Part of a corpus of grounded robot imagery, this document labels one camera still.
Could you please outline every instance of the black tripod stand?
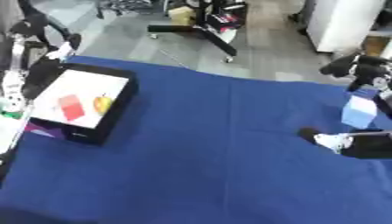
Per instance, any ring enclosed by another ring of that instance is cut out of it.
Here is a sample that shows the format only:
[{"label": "black tripod stand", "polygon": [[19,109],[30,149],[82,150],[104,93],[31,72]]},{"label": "black tripod stand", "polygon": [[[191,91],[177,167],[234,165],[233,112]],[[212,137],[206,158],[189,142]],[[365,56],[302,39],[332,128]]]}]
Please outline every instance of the black tripod stand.
[{"label": "black tripod stand", "polygon": [[[206,0],[199,1],[199,8],[196,10],[195,25],[149,25],[148,32],[197,32],[204,36],[207,40],[212,42],[215,46],[219,47],[228,56],[225,62],[233,61],[233,57],[237,55],[237,50],[223,39],[214,33],[214,29],[207,23],[207,7],[210,5]],[[213,0],[212,14],[219,14],[221,12],[222,0]]]}]

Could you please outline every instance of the floor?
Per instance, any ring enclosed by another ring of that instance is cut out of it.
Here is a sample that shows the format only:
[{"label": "floor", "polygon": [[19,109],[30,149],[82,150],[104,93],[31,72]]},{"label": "floor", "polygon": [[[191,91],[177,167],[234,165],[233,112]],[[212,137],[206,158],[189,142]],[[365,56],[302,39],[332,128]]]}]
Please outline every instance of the floor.
[{"label": "floor", "polygon": [[295,25],[286,20],[288,14],[301,8],[303,0],[248,0],[248,24],[232,43],[239,55],[231,64],[223,63],[224,53],[201,38],[165,33],[159,39],[151,39],[147,25],[168,20],[161,11],[122,17],[107,12],[105,19],[100,20],[95,17],[91,0],[33,2],[82,34],[80,55],[187,67],[238,78],[342,83],[319,74],[318,69],[328,58],[317,55],[309,39],[299,35]]}]

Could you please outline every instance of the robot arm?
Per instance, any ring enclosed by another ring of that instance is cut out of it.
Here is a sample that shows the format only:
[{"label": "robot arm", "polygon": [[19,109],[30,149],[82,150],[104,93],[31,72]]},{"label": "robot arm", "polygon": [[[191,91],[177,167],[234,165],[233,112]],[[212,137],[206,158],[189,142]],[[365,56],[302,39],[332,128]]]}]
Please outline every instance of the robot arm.
[{"label": "robot arm", "polygon": [[[320,69],[336,78],[354,77],[347,91],[363,86],[378,91],[374,98],[377,107],[392,118],[392,61],[353,54],[337,59]],[[333,152],[355,158],[392,158],[392,131],[379,129],[356,130],[353,133],[328,135],[314,128],[302,128],[298,135],[311,144],[326,147]]]},{"label": "robot arm", "polygon": [[6,55],[10,59],[0,71],[0,156],[15,147],[30,119],[33,100],[57,78],[56,70],[81,43],[81,35],[72,34],[58,49],[29,66],[30,50],[47,46],[28,39],[47,25],[45,16],[34,15],[15,24],[6,36]]}]

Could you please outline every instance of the red cube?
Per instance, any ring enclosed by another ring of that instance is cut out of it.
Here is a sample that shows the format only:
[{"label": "red cube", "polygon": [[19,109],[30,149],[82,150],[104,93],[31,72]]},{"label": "red cube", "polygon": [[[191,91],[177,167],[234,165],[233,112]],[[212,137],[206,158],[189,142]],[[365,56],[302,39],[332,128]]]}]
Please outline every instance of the red cube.
[{"label": "red cube", "polygon": [[69,122],[85,115],[81,101],[74,94],[60,98],[59,105]]}]

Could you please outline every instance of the light blue cube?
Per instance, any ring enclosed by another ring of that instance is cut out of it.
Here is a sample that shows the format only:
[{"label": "light blue cube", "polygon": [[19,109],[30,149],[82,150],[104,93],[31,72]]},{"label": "light blue cube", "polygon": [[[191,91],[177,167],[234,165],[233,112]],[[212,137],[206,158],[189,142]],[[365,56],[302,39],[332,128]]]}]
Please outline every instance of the light blue cube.
[{"label": "light blue cube", "polygon": [[377,106],[372,100],[352,96],[343,108],[342,122],[364,130],[377,117]]}]

